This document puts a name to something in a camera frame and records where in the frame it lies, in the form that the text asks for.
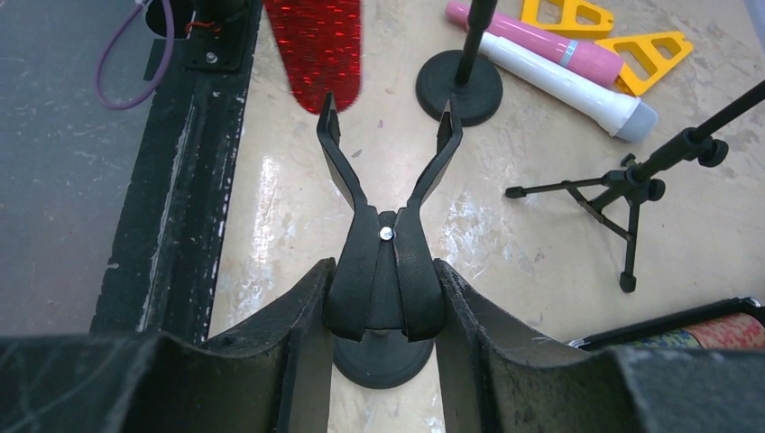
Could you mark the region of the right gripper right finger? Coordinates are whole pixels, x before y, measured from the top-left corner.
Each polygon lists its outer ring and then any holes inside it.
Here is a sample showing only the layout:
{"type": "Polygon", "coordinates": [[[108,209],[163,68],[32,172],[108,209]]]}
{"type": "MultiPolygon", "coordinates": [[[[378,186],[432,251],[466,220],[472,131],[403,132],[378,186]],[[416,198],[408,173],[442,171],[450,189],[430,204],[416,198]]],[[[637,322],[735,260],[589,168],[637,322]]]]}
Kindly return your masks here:
{"type": "Polygon", "coordinates": [[[436,351],[448,432],[761,432],[761,351],[558,342],[435,261],[447,322],[436,351]]]}

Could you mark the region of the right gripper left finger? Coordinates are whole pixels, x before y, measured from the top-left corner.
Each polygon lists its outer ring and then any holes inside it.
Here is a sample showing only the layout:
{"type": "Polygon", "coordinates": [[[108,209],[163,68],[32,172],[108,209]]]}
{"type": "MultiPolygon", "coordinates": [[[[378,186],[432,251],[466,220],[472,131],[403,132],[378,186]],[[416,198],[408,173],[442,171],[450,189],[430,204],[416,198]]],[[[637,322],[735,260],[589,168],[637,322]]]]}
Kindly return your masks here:
{"type": "Polygon", "coordinates": [[[192,345],[163,332],[5,337],[4,432],[324,432],[333,338],[318,261],[248,319],[192,345]]]}

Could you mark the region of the red glitter microphone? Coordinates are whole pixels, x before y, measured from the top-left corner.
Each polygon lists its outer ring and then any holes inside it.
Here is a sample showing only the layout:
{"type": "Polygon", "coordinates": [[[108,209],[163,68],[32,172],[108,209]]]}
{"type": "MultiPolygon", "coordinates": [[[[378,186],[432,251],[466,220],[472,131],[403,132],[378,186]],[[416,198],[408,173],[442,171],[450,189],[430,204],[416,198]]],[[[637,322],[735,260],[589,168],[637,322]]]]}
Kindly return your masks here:
{"type": "Polygon", "coordinates": [[[331,92],[336,109],[347,110],[362,86],[362,3],[273,0],[263,5],[297,103],[317,114],[331,92]]]}

